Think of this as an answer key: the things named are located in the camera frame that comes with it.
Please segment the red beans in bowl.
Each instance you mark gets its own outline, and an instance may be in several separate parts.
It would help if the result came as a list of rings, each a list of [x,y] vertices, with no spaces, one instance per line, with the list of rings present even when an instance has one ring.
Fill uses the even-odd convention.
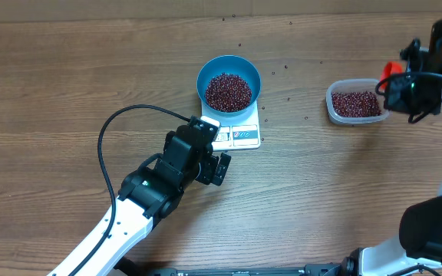
[[[239,75],[222,73],[209,81],[205,98],[214,110],[233,113],[250,105],[252,89]]]

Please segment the red measuring scoop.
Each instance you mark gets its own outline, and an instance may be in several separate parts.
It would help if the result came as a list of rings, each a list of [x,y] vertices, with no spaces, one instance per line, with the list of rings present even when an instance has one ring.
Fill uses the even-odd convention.
[[[403,73],[404,69],[401,65],[401,63],[396,61],[390,61],[387,62],[384,66],[384,69],[381,72],[380,81],[384,80],[385,78],[390,77],[392,74],[399,74]]]

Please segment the teal blue bowl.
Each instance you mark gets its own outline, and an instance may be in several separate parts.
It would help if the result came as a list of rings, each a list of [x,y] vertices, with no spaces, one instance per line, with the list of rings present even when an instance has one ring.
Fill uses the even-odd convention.
[[[198,73],[196,80],[196,89],[202,104],[207,105],[205,90],[209,84],[209,81],[216,75],[220,75],[222,73],[239,75],[243,80],[248,83],[249,87],[252,89],[252,98],[250,105],[254,102],[257,102],[262,89],[262,79],[260,77],[259,71],[249,60],[245,59],[244,57],[235,55],[223,55],[215,57],[211,61],[207,62]]]

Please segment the white digital kitchen scale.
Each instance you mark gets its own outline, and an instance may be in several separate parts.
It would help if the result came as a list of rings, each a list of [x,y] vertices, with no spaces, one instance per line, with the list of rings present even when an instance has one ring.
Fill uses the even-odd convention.
[[[220,123],[217,138],[212,142],[214,151],[253,150],[261,145],[257,102],[239,113],[221,113],[201,104],[202,116]]]

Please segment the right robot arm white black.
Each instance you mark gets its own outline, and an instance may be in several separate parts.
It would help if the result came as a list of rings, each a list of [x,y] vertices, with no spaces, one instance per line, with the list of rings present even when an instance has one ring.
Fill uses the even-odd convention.
[[[405,72],[383,77],[375,87],[384,108],[408,116],[411,124],[442,111],[442,19],[430,32],[429,48],[413,40],[401,50]],[[358,258],[344,264],[346,275],[437,274],[442,268],[442,181],[437,196],[415,204],[402,215],[396,236],[358,250]]]

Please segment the clear plastic container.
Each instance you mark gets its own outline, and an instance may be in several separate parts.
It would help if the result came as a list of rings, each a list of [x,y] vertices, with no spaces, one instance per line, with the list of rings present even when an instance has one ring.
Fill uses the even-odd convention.
[[[364,78],[364,79],[348,79],[348,80],[338,80],[334,82],[326,92],[325,101],[327,104],[328,116],[331,122],[340,125],[363,125],[369,123],[377,123],[385,120],[389,112],[383,108],[383,98],[375,93],[375,87],[378,84],[378,80]],[[379,106],[381,108],[381,115],[377,117],[341,117],[337,115],[332,106],[332,94],[337,92],[351,93],[351,92],[362,92],[370,91],[377,95]]]

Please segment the red adzuki beans pile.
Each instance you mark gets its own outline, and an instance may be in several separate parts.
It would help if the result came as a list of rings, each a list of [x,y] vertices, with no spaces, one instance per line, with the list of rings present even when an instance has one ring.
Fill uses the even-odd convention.
[[[377,95],[370,91],[331,95],[331,103],[341,117],[377,117],[381,115]]]

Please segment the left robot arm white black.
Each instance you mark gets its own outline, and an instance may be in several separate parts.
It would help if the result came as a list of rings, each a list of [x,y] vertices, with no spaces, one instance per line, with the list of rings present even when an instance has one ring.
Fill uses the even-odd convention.
[[[167,134],[152,155],[123,180],[114,205],[51,274],[106,275],[136,243],[179,205],[193,181],[220,186],[231,157],[213,154],[220,123],[192,117]]]

